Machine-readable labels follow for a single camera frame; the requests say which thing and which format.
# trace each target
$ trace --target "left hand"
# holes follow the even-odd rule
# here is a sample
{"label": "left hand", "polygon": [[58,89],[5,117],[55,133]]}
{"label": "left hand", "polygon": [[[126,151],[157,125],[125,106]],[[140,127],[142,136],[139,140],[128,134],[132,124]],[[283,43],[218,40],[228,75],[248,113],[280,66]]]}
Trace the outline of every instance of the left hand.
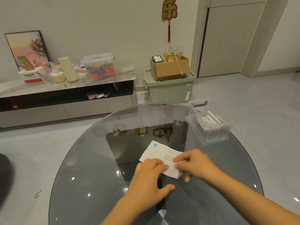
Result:
{"label": "left hand", "polygon": [[159,203],[173,189],[174,185],[166,185],[158,189],[159,175],[169,168],[160,159],[146,159],[140,162],[123,199],[130,202],[138,214]]}

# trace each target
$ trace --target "pink flower painting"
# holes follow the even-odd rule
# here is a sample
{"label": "pink flower painting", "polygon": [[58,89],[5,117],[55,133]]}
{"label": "pink flower painting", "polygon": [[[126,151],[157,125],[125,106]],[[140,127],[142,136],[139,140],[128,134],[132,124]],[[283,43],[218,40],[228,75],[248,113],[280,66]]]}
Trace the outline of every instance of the pink flower painting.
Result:
{"label": "pink flower painting", "polygon": [[20,71],[23,68],[18,64],[17,57],[26,56],[34,67],[44,67],[46,72],[51,72],[46,47],[40,31],[5,34],[5,36]]}

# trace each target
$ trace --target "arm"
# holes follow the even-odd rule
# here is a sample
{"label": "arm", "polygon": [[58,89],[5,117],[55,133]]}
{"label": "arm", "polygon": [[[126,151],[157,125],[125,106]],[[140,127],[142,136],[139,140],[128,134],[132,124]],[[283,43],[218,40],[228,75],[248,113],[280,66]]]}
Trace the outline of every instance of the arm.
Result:
{"label": "arm", "polygon": [[218,191],[235,210],[251,225],[254,224],[300,224],[300,217],[260,195],[246,185],[223,173],[207,155],[195,149],[187,151],[173,160],[180,170],[179,176],[185,172],[189,182],[192,176],[205,181]]}
{"label": "arm", "polygon": [[169,168],[160,159],[146,159],[137,165],[127,192],[100,225],[130,225],[148,208],[159,203],[173,189],[166,185],[158,189],[159,175]]}

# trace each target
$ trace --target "marble countertop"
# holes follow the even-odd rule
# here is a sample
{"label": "marble countertop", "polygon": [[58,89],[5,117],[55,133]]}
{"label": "marble countertop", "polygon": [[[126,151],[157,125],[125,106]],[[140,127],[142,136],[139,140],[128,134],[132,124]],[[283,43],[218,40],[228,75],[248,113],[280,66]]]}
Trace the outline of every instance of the marble countertop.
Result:
{"label": "marble countertop", "polygon": [[115,71],[115,76],[98,79],[90,79],[89,75],[79,76],[79,80],[76,82],[70,83],[66,80],[63,83],[53,85],[47,85],[42,81],[32,83],[26,83],[23,80],[8,81],[0,84],[0,98],[116,83],[135,80],[137,78],[133,66],[128,66],[122,69],[115,69]]}

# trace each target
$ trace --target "glass tabletop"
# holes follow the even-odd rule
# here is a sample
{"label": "glass tabletop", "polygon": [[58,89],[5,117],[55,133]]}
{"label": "glass tabletop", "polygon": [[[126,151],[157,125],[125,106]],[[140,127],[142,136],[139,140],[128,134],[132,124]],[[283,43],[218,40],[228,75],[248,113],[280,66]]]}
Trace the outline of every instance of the glass tabletop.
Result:
{"label": "glass tabletop", "polygon": [[[56,176],[49,224],[99,225],[124,195],[139,158],[155,140],[177,151],[206,153],[225,173],[263,195],[256,168],[239,141],[201,145],[185,121],[189,107],[145,103],[116,111],[91,126],[75,142]],[[159,188],[176,189],[134,224],[248,224],[214,189],[193,178],[161,175]]]}

